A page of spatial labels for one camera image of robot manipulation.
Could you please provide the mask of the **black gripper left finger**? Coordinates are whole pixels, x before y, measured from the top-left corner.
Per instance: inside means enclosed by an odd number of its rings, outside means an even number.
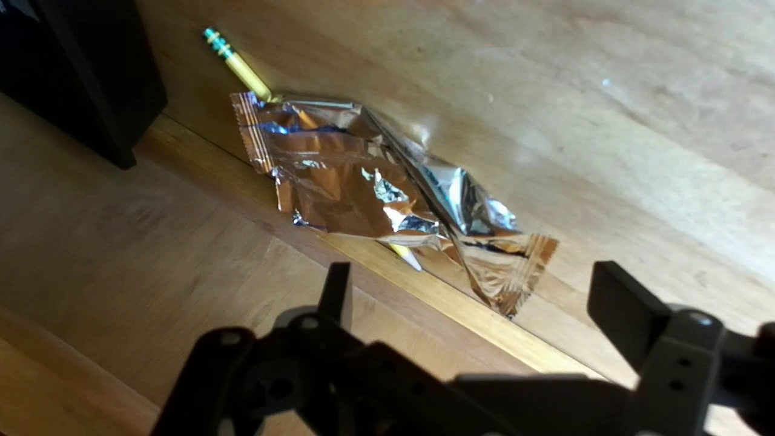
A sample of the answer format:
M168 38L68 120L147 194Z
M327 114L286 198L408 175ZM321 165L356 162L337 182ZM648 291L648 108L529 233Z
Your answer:
M350 263L334 261L327 272L316 311L338 328L350 325Z

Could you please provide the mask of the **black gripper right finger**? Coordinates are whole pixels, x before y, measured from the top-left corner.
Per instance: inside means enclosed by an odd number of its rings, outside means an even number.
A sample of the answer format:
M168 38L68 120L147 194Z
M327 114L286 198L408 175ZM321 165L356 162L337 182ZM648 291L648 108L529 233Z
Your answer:
M586 313L626 365L648 380L654 375L652 352L672 311L618 261L596 261Z

